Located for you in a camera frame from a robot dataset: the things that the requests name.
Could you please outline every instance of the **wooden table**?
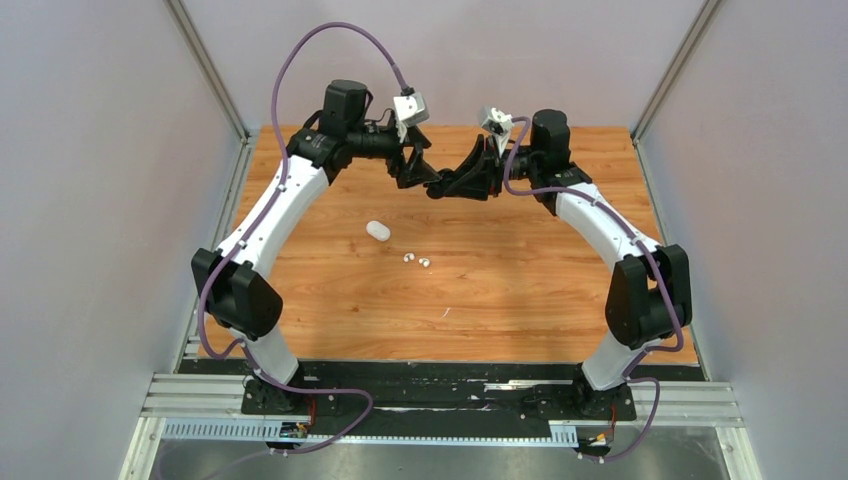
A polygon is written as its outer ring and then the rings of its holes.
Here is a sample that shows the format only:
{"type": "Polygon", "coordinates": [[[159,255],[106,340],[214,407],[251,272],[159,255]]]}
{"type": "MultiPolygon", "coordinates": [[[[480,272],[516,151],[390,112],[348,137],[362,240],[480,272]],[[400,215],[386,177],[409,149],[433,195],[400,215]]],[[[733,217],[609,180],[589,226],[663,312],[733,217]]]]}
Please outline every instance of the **wooden table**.
{"type": "MultiPolygon", "coordinates": [[[[459,165],[481,131],[423,130],[433,142],[425,158],[436,169],[459,165]]],[[[294,131],[284,129],[285,138],[294,131]]],[[[572,132],[572,159],[619,212],[659,238],[627,130],[572,132]]],[[[279,158],[273,130],[263,129],[237,222],[279,158]]],[[[355,159],[312,205],[270,282],[285,301],[286,340],[301,358],[579,362],[607,331],[610,273],[576,231],[532,197],[431,200],[422,187],[398,190],[378,160],[355,159]],[[391,228],[388,242],[365,233],[370,220],[391,228]],[[430,267],[404,263],[407,252],[429,258],[430,267]]],[[[207,324],[220,350],[231,337],[211,319],[207,324]]],[[[697,357],[687,332],[685,350],[649,360],[697,357]]]]}

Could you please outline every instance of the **white wall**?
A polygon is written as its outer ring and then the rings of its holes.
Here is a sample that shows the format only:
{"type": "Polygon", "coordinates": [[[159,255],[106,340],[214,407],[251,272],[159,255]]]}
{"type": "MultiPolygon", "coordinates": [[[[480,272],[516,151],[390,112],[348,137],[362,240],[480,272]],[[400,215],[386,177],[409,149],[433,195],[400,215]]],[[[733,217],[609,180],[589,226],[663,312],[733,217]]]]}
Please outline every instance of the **white wall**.
{"type": "MultiPolygon", "coordinates": [[[[634,126],[702,0],[185,0],[245,122],[270,123],[280,64],[309,29],[348,21],[373,33],[424,93],[433,124],[473,124],[484,104],[515,114],[565,111],[573,124],[634,126]]],[[[281,122],[321,107],[335,78],[397,84],[349,31],[307,44],[283,83],[281,122]]]]}
{"type": "Polygon", "coordinates": [[[727,1],[644,141],[767,480],[848,469],[848,3],[727,1]]]}
{"type": "Polygon", "coordinates": [[[0,7],[0,478],[116,478],[235,137],[161,1],[0,7]]]}

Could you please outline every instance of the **white scrap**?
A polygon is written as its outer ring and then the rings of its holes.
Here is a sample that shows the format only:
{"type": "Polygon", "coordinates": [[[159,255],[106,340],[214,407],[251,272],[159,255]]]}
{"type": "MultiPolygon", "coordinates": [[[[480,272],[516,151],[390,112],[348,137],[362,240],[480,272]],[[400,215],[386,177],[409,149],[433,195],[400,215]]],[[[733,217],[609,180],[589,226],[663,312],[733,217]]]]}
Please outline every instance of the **white scrap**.
{"type": "Polygon", "coordinates": [[[385,242],[392,236],[392,231],[389,230],[389,227],[383,225],[377,220],[371,220],[365,225],[365,231],[368,232],[368,235],[376,238],[381,242],[385,242]]]}

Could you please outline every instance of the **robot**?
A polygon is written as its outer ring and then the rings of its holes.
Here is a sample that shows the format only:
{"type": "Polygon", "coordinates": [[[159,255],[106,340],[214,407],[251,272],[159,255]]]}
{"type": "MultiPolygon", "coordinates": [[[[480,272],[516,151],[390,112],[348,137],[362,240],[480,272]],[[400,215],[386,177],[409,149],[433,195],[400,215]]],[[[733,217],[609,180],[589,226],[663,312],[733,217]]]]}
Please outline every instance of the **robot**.
{"type": "Polygon", "coordinates": [[[431,143],[417,126],[428,118],[421,94],[403,89],[385,124],[366,119],[371,100],[362,83],[330,83],[321,110],[291,137],[287,168],[281,164],[232,235],[215,251],[201,248],[192,258],[195,284],[204,300],[200,308],[241,339],[263,372],[282,384],[298,384],[302,376],[297,358],[277,331],[283,300],[266,278],[301,216],[354,158],[384,160],[398,188],[423,187],[431,199],[485,201],[497,197],[503,187],[509,189],[508,180],[529,179],[533,190],[524,193],[575,228],[598,252],[612,274],[604,311],[609,331],[595,352],[576,366],[572,388],[574,403],[587,415],[608,406],[639,360],[691,322],[685,251],[660,245],[615,212],[592,179],[571,161],[565,113],[536,112],[529,144],[520,145],[519,140],[510,148],[517,119],[483,108],[479,121],[486,134],[477,136],[456,169],[435,171],[424,160],[431,143]],[[404,149],[410,147],[406,158],[404,149]],[[658,284],[649,287],[649,279],[658,284]]]}

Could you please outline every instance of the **perforated metal strip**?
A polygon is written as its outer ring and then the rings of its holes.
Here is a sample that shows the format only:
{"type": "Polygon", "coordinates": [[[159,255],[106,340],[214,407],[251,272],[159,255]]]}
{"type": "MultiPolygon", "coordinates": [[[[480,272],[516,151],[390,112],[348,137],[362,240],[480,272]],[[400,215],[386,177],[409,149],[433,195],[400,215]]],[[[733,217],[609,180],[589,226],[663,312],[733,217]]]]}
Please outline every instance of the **perforated metal strip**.
{"type": "MultiPolygon", "coordinates": [[[[281,422],[264,420],[221,420],[212,418],[172,418],[165,425],[164,440],[240,440],[261,442],[318,443],[329,435],[310,435],[304,439],[282,438],[281,422]]],[[[482,437],[393,437],[348,435],[339,443],[372,445],[465,445],[520,447],[576,447],[577,429],[567,425],[551,425],[548,438],[482,438],[482,437]]]]}

